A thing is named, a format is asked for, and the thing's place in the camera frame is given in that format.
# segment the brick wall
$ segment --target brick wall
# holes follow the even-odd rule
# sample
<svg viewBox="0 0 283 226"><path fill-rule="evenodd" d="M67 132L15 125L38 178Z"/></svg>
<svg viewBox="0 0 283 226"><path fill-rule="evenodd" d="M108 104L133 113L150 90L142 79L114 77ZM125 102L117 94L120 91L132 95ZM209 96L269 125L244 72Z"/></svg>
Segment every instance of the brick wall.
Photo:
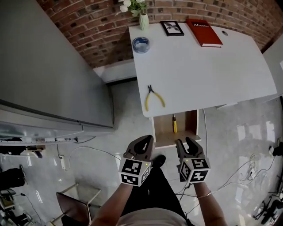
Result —
<svg viewBox="0 0 283 226"><path fill-rule="evenodd" d="M60 31L91 67L133 58L130 12L120 13L117 0L37 0ZM150 23L205 19L248 34L263 48L283 26L275 0L146 0Z"/></svg>

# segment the flower vase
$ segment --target flower vase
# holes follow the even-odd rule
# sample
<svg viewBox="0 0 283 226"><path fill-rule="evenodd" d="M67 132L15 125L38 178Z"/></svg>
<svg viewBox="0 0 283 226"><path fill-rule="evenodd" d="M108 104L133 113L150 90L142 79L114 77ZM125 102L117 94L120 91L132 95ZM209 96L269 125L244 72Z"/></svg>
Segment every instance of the flower vase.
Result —
<svg viewBox="0 0 283 226"><path fill-rule="evenodd" d="M146 13L140 14L140 27L142 30L145 30L149 27L149 17Z"/></svg>

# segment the bracelet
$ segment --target bracelet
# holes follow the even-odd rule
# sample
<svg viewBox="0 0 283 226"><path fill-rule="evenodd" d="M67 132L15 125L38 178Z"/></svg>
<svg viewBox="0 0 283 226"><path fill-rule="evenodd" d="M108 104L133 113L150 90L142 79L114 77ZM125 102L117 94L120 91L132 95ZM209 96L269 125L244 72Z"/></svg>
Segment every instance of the bracelet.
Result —
<svg viewBox="0 0 283 226"><path fill-rule="evenodd" d="M200 197L197 196L197 198L200 199L200 198L207 197L207 196L209 196L209 195L211 195L211 191L210 191L207 195L205 195L205 196L200 196Z"/></svg>

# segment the wooden drawer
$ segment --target wooden drawer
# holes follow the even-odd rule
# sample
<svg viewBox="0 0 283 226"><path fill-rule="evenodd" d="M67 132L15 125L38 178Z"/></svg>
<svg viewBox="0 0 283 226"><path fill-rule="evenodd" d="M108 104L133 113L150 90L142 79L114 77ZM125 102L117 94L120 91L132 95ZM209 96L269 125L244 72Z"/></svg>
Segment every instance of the wooden drawer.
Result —
<svg viewBox="0 0 283 226"><path fill-rule="evenodd" d="M186 143L185 138L199 141L199 110L187 111L175 114L178 132L173 133L172 115L162 115L151 118L155 149L174 147L176 140L181 139Z"/></svg>

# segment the refrigerator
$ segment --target refrigerator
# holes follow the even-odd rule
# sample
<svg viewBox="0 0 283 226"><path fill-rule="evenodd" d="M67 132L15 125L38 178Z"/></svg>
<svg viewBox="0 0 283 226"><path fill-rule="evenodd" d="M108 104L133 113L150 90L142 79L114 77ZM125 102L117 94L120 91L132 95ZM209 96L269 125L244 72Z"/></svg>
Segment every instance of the refrigerator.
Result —
<svg viewBox="0 0 283 226"><path fill-rule="evenodd" d="M0 1L0 136L113 132L108 87L36 0Z"/></svg>

